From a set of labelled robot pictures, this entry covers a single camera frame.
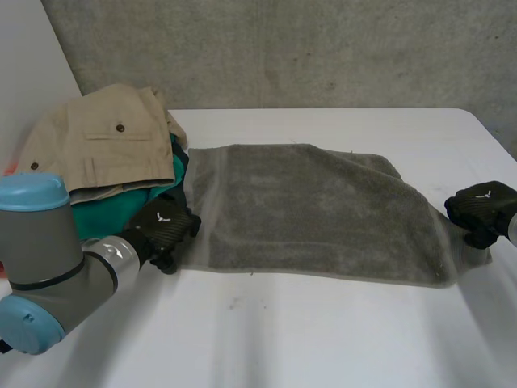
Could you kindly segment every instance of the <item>white table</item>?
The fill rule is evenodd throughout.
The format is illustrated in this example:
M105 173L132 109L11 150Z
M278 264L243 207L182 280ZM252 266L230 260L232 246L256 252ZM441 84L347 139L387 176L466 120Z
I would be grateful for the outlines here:
M191 147L311 143L384 155L437 208L517 163L456 109L174 111ZM281 274L144 268L42 356L0 357L10 387L510 387L517 382L517 250L427 289ZM0 291L8 292L4 281Z

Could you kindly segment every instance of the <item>beige fabric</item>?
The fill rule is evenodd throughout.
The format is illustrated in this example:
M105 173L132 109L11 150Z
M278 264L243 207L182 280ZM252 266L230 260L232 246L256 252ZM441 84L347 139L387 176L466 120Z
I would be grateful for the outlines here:
M111 85L42 117L16 172L61 175L73 204L168 185L174 182L170 133L187 147L161 93Z

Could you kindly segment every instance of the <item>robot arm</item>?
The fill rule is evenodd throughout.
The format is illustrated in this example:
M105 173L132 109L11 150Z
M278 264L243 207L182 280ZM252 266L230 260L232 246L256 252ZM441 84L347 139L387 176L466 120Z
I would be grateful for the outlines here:
M480 183L459 190L445 201L449 219L466 229L465 241L486 249L499 236L517 246L517 191L500 182Z
M3 178L0 257L12 294L0 301L0 352L46 352L132 284L147 261L174 273L172 251L185 236L195 237L200 223L183 189L173 188L142 208L124 231L82 246L61 178Z

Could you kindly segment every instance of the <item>gray towel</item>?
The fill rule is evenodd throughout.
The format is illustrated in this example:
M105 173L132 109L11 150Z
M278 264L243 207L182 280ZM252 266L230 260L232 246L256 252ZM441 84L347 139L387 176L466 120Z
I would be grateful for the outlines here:
M312 145L190 150L203 219L183 266L442 287L490 262L385 158Z

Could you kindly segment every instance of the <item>red fabric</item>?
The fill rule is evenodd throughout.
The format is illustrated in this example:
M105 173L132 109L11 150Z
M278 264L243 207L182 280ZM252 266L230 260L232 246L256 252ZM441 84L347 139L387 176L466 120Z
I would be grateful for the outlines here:
M16 171L16 167L18 166L18 163L13 163L3 172L4 176L13 175Z

